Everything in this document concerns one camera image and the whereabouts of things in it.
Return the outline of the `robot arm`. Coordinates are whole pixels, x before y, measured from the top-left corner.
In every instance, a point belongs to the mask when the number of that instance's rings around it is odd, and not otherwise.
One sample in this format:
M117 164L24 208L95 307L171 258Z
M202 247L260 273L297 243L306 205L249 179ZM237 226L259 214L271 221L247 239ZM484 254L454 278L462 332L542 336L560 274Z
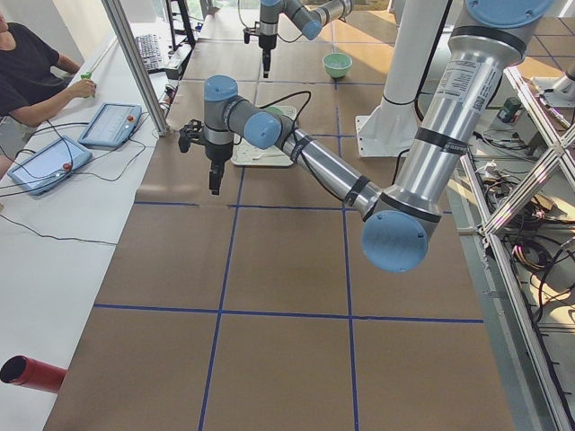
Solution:
M525 57L527 43L550 8L547 1L467 1L452 30L451 57L429 109L405 149L393 183L381 189L284 115L241 97L236 81L214 75L204 84L200 135L211 162L209 188L220 190L234 139L279 149L344 205L359 211L361 247L388 272L405 272L425 258L441 211L438 201L468 141L509 66Z
M298 0L265 0L260 2L259 20L254 31L262 50L263 77L270 74L271 51L277 46L279 17L284 14L308 40L315 39L323 27L346 18L354 8L352 0L331 0L313 10Z

